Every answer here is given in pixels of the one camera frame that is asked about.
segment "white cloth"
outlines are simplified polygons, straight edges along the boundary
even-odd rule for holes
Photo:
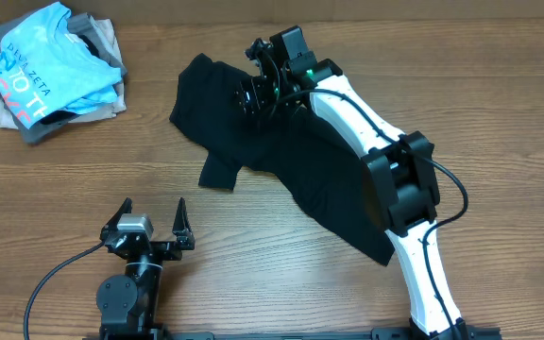
[[[119,50],[119,44],[114,36],[114,29],[112,28],[112,22],[109,19],[97,20],[96,23],[102,29],[102,33],[106,40],[112,46],[112,54],[121,61],[121,51]],[[104,105],[98,110],[90,113],[79,115],[78,118],[73,119],[70,123],[87,123],[108,118],[116,117],[116,113],[125,111],[127,109],[125,105],[125,86],[123,81],[113,85],[114,90],[117,92],[117,100],[114,103]],[[14,124],[11,117],[12,113],[6,107],[3,98],[0,95],[0,128],[14,128],[18,129]]]

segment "light blue t-shirt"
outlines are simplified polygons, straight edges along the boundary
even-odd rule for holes
[[[121,69],[94,57],[69,33],[71,10],[54,3],[31,14],[1,40],[0,92],[30,128],[53,111],[84,114],[112,103]]]

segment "wooden table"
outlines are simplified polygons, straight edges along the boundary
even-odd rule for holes
[[[51,268],[95,245],[126,196],[169,237],[186,198],[196,250],[166,266],[159,318],[176,332],[362,331],[403,326],[396,257],[370,261],[318,226],[268,174],[234,193],[199,188],[207,151],[167,118],[178,74],[198,53],[255,73],[243,50],[284,25],[125,26],[128,110],[65,128],[38,146],[0,129],[0,339],[20,339],[26,301]],[[468,323],[544,339],[544,20],[304,25],[356,91],[466,184],[466,218],[439,233]],[[461,205],[439,177],[441,216]],[[101,250],[58,273],[31,314],[33,339],[80,339],[100,324],[99,283],[124,262]]]

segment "black cloth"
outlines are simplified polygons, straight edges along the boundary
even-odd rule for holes
[[[287,118],[263,130],[249,125],[234,95],[246,77],[202,54],[179,75],[169,120],[210,151],[198,184],[233,189],[243,165],[273,173],[316,222],[387,265],[394,248],[366,215],[362,168],[349,146],[304,108],[279,108]]]

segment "wooden tabletop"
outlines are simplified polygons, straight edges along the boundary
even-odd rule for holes
[[[0,129],[0,339],[20,339],[26,302],[56,264],[95,245],[126,196],[170,236],[186,198],[196,250],[165,266],[159,319],[174,332],[364,331],[405,326],[388,267],[318,226],[272,175],[244,168],[233,193],[197,186],[207,156],[168,121],[178,74],[198,53],[255,73],[243,50],[284,25],[122,26],[128,110],[37,146]],[[435,143],[470,209],[439,232],[465,320],[505,339],[544,339],[544,20],[308,24],[319,59],[342,67],[383,118]],[[459,209],[438,176],[440,216]],[[32,339],[97,333],[95,291],[125,263],[99,252],[39,294]]]

